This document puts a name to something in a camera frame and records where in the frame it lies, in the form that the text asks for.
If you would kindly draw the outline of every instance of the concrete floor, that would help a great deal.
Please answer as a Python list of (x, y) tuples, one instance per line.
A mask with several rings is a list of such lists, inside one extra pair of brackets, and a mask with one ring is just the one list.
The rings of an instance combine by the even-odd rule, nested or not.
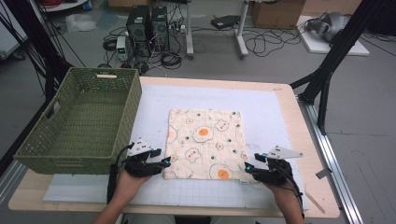
[[(96, 8), (88, 14), (97, 21), (102, 15), (101, 10)], [(75, 8), (63, 13), (85, 12)], [(103, 63), (103, 37), (110, 30), (124, 26), (125, 22), (118, 19), (108, 30), (65, 34), (64, 37), (87, 67), (96, 67)], [(204, 19), (195, 22), (206, 23)], [(182, 65), (177, 70), (165, 70), (168, 77), (291, 83), (315, 71), (326, 56), (308, 53), (304, 44), (300, 43), (286, 45), (265, 58), (250, 53), (240, 60), (232, 35), (199, 32), (194, 33), (194, 38), (197, 46), (194, 59), (186, 58), (183, 46), (180, 52)], [(371, 41), (396, 53), (395, 42)], [(392, 118), (396, 114), (396, 63), (394, 56), (363, 40), (361, 43), (370, 51), (370, 56), (347, 56), (332, 78), (326, 131), (363, 222), (391, 224), (396, 222), (396, 150), (393, 148), (396, 122)], [(70, 63), (81, 66), (66, 46), (64, 50)], [(120, 66), (120, 62), (116, 61), (111, 64)], [(163, 77), (164, 73), (154, 68), (146, 75)], [(2, 156), (44, 102), (29, 60), (0, 62), (0, 95)], [(31, 223), (32, 220), (34, 223), (87, 223), (97, 215), (10, 211), (7, 202), (12, 192), (1, 203), (1, 223)], [(279, 218), (260, 218), (259, 221), (283, 223)], [(346, 223), (346, 219), (341, 215), (337, 219), (308, 218), (306, 222)]]

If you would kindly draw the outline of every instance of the cardboard box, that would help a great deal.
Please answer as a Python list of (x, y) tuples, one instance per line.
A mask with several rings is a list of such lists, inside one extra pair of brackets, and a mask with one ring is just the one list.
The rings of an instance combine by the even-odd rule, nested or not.
[(275, 4), (255, 3), (251, 14), (257, 28), (294, 29), (305, 0), (281, 0)]
[(108, 6), (114, 9), (130, 10), (132, 6), (154, 6), (154, 0), (107, 0)]
[(323, 12), (340, 12), (352, 15), (361, 0), (306, 0), (303, 15), (320, 16)]

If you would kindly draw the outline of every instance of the green wicker basket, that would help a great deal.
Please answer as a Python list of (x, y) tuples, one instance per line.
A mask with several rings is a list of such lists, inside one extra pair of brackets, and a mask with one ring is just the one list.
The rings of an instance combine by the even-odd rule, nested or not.
[(14, 158), (40, 174), (108, 174), (141, 94), (136, 70), (70, 68)]

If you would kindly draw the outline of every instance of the patterned fabric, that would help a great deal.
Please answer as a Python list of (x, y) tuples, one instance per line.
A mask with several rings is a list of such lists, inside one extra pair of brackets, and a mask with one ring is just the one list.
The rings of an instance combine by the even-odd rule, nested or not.
[(241, 114), (210, 109), (173, 109), (169, 114), (165, 178), (252, 180)]

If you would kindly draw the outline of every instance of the human arm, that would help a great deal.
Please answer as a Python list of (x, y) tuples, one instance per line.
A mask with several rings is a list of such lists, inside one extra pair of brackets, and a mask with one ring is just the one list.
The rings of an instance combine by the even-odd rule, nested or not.
[(304, 224), (300, 204), (290, 182), (280, 187), (269, 184), (264, 185), (274, 193), (276, 205), (285, 217), (287, 224)]
[(121, 171), (113, 198), (92, 224), (114, 224), (124, 207), (150, 177), (134, 177), (125, 170)]

